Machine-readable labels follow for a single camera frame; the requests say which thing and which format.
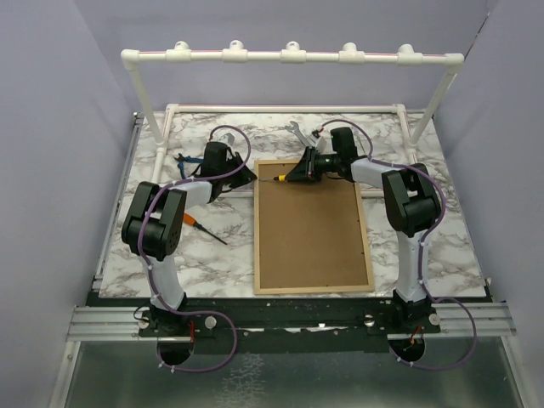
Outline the small yellow screwdriver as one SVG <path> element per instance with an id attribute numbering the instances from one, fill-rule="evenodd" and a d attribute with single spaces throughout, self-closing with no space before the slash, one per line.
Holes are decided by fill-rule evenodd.
<path id="1" fill-rule="evenodd" d="M 282 175 L 278 175 L 278 176 L 274 176 L 272 178 L 261 178 L 259 180 L 259 182 L 286 182 L 286 175 L 285 174 L 282 174 Z"/>

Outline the wooden picture frame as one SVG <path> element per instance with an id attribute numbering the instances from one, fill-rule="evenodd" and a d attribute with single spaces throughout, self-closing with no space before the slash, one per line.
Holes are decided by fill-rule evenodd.
<path id="1" fill-rule="evenodd" d="M 254 164 L 255 293 L 373 291 L 360 187 L 329 178 L 317 184 L 272 181 L 295 164 L 293 159 Z"/>

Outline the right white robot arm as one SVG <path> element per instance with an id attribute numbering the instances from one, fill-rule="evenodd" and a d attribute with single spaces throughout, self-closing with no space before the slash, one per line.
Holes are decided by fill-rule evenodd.
<path id="1" fill-rule="evenodd" d="M 445 196 L 422 163 L 393 164 L 372 157 L 373 146 L 361 155 L 348 123 L 330 131 L 332 153 L 309 145 L 297 165 L 287 174 L 274 177 L 287 183 L 317 183 L 328 173 L 354 184 L 382 190 L 386 215 L 397 233 L 399 278 L 394 295 L 403 304 L 390 312 L 392 326 L 410 332 L 421 322 L 419 309 L 411 304 L 428 298 L 428 244 L 430 234 L 445 216 Z"/>

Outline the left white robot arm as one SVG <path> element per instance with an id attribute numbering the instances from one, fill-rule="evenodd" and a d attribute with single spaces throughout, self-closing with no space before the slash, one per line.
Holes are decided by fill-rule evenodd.
<path id="1" fill-rule="evenodd" d="M 257 179 L 241 155 L 223 142 L 206 144 L 197 175 L 165 185 L 142 182 L 122 226 L 122 241 L 139 256 L 151 289 L 151 305 L 162 309 L 158 325 L 175 336 L 187 327 L 180 309 L 185 291 L 174 256 L 182 235 L 185 210 L 215 201 L 223 192 Z"/>

